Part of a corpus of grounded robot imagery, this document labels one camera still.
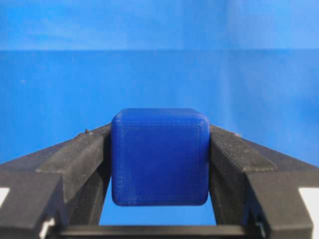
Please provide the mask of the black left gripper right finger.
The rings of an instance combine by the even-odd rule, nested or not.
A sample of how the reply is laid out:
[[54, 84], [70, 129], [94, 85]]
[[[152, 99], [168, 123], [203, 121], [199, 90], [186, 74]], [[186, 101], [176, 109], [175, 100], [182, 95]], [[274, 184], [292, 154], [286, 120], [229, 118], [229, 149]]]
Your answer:
[[266, 239], [319, 236], [319, 169], [210, 126], [209, 190], [219, 225], [257, 225]]

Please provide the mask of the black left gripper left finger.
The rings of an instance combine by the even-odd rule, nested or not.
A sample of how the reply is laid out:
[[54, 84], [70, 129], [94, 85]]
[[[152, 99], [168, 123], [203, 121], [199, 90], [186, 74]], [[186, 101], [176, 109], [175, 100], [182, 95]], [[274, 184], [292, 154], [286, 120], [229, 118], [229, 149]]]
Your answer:
[[0, 236], [97, 225], [111, 176], [111, 130], [97, 128], [0, 166]]

